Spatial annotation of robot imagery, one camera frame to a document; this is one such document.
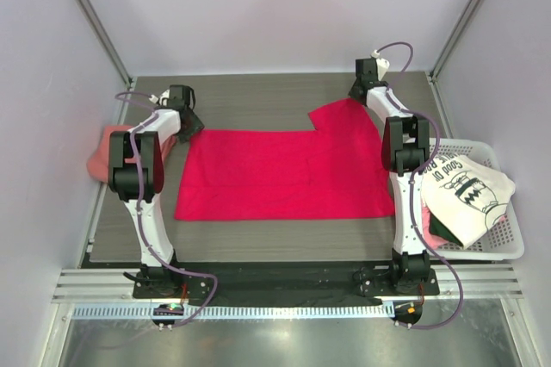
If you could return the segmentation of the bright pink t shirt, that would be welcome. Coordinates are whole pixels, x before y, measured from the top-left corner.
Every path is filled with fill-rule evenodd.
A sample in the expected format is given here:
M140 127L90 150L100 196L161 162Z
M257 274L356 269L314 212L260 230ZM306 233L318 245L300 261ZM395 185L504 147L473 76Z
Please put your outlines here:
M179 221L374 219L392 216L381 137L345 98L310 112L306 131L205 129L192 138Z

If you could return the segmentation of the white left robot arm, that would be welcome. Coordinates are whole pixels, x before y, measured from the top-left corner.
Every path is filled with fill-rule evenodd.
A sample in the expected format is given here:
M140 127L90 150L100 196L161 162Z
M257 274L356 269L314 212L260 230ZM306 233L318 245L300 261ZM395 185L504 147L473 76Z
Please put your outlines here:
M152 106L147 118L108 138L108 186L126 207L139 239L139 272L125 275L134 282L134 294L172 297L183 290L184 281L173 270L176 252L161 208L162 145L172 138L187 142L204 124L194 112L195 91L190 86L173 84L148 99Z

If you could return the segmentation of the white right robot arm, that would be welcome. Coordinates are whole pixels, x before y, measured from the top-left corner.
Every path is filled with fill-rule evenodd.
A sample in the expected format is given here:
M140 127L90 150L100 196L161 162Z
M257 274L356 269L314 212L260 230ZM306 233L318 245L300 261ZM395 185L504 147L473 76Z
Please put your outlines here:
M430 123L394 95L384 76L390 63L374 51L356 60L349 96L384 122L381 162L389 173L395 207L395 235L386 283L398 294L416 294L429 280L430 256L422 241L421 166L430 155Z

